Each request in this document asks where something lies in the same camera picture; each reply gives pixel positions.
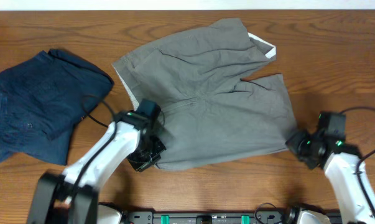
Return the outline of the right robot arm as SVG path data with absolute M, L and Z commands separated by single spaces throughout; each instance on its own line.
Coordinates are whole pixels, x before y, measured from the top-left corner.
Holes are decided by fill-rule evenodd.
M 375 193 L 369 183 L 365 160 L 358 146 L 346 143 L 346 115 L 322 111 L 317 130 L 301 130 L 286 142 L 288 149 L 309 169 L 324 171 L 338 201 L 343 223 L 375 223 Z

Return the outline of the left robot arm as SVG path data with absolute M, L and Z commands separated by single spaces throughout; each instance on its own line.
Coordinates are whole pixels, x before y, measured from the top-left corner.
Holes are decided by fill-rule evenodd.
M 142 172 L 153 166 L 165 150 L 158 137 L 160 106 L 143 99 L 137 110 L 113 114 L 103 137 L 78 161 L 59 174 L 39 179 L 28 223 L 122 223 L 123 213 L 100 203 L 101 188 L 124 160 Z

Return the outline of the grey shorts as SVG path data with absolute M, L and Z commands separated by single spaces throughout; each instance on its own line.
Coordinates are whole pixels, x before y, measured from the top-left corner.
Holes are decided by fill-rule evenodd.
M 113 63 L 134 106 L 162 110 L 156 167 L 187 170 L 285 150 L 296 130 L 282 74 L 251 79 L 276 47 L 238 18 L 143 45 Z

